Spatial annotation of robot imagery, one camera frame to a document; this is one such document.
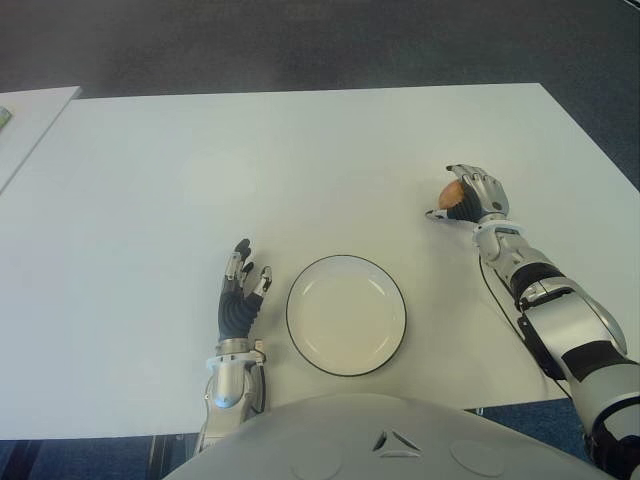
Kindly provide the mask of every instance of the black robotic glove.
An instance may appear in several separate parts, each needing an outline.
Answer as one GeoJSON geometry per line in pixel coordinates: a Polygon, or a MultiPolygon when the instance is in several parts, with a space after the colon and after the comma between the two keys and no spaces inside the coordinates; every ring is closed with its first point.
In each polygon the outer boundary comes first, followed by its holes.
{"type": "Polygon", "coordinates": [[[245,296],[244,283],[253,270],[253,262],[244,264],[251,254],[249,240],[242,240],[229,258],[218,307],[219,341],[247,338],[262,301],[271,286],[271,267],[264,267],[255,288],[245,296]]]}

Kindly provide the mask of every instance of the brown egg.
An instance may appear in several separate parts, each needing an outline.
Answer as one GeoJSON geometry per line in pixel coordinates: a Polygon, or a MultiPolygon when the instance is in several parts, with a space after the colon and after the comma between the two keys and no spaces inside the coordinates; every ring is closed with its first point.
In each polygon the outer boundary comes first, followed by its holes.
{"type": "Polygon", "coordinates": [[[451,208],[460,203],[463,198],[464,191],[462,190],[462,184],[458,180],[454,180],[444,187],[444,190],[440,193],[440,197],[438,198],[438,208],[451,208]]]}

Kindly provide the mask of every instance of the black cable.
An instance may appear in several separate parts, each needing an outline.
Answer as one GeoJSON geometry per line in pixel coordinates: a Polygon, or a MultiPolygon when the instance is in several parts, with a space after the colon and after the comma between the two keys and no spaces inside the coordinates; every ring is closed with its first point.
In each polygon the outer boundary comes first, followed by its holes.
{"type": "MultiPolygon", "coordinates": [[[[500,308],[500,311],[502,312],[502,315],[504,315],[504,318],[507,320],[507,323],[511,327],[511,330],[513,330],[513,333],[516,334],[516,336],[518,337],[520,342],[522,342],[522,344],[525,345],[524,344],[524,340],[522,338],[522,335],[520,335],[520,333],[518,332],[516,327],[513,325],[513,322],[509,318],[509,315],[507,315],[507,312],[505,312],[504,308],[502,307],[502,304],[500,303],[500,300],[498,300],[498,297],[496,297],[496,294],[493,293],[493,290],[491,289],[491,286],[489,285],[489,282],[487,281],[487,277],[484,274],[484,268],[482,267],[482,257],[480,255],[478,255],[478,267],[480,268],[480,274],[482,275],[482,280],[484,280],[484,284],[486,285],[487,290],[489,290],[489,293],[491,294],[493,299],[496,301],[496,304],[498,305],[498,308],[500,308]]],[[[500,278],[500,276],[497,273],[496,273],[496,277],[498,277],[498,279],[502,282],[502,285],[506,288],[507,287],[506,284],[504,283],[504,281],[502,281],[502,279],[500,278]]],[[[558,380],[556,380],[555,378],[552,378],[551,380],[553,380],[555,382],[555,384],[558,386],[558,388],[560,390],[562,390],[562,392],[567,396],[567,398],[569,400],[573,401],[573,398],[571,398],[571,395],[569,395],[569,392],[567,392],[565,390],[565,388],[562,385],[560,385],[560,382],[558,382],[558,380]]]]}

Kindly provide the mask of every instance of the dark floor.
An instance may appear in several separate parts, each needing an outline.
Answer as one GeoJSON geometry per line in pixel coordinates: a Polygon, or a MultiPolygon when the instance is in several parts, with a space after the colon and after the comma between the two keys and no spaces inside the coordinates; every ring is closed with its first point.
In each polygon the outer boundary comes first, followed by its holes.
{"type": "Polygon", "coordinates": [[[639,18],[623,0],[2,0],[0,91],[540,82],[638,187],[639,18]]]}

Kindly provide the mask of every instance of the robotic arm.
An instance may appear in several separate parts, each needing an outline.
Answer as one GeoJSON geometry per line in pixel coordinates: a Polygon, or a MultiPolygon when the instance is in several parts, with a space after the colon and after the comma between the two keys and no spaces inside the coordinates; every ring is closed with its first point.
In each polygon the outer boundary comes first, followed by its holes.
{"type": "Polygon", "coordinates": [[[477,224],[473,241],[522,314],[517,323],[524,344],[547,376],[569,384],[591,458],[629,478],[640,470],[640,366],[627,358],[622,330],[507,219],[509,203],[498,180],[467,165],[447,170],[458,177],[447,187],[453,201],[445,199],[427,217],[477,224]]]}
{"type": "Polygon", "coordinates": [[[262,270],[257,285],[245,296],[245,280],[254,267],[253,262],[245,265],[250,254],[249,240],[244,239],[231,254],[225,271],[218,308],[220,336],[216,355],[207,360],[212,373],[204,395],[207,419],[195,453],[235,431],[251,410],[254,413],[264,410],[266,356],[262,342],[256,340],[251,348],[248,337],[271,286],[271,267],[262,270]]]}

